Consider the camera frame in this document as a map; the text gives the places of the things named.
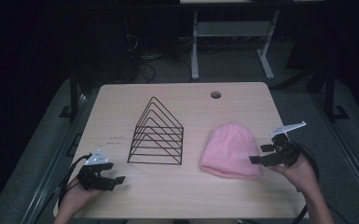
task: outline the table top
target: table top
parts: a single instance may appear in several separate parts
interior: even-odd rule
[[[219,99],[211,97],[218,91]],[[152,97],[184,127],[182,165],[127,163],[139,118]],[[257,179],[227,179],[200,169],[200,157],[217,127],[237,122],[270,144],[282,125],[264,83],[130,84],[101,87],[74,161],[100,149],[115,165],[102,176],[125,175],[77,217],[94,218],[269,218],[296,217],[305,204],[282,175],[261,168]],[[71,178],[78,173],[81,164]]]

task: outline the knit hat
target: knit hat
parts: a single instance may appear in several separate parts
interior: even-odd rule
[[[228,178],[256,178],[260,166],[252,164],[249,156],[258,156],[252,133],[238,123],[228,123],[214,130],[200,168]]]

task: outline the black metal rack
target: black metal rack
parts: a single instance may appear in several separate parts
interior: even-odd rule
[[[182,124],[152,97],[135,126],[128,163],[182,165]]]

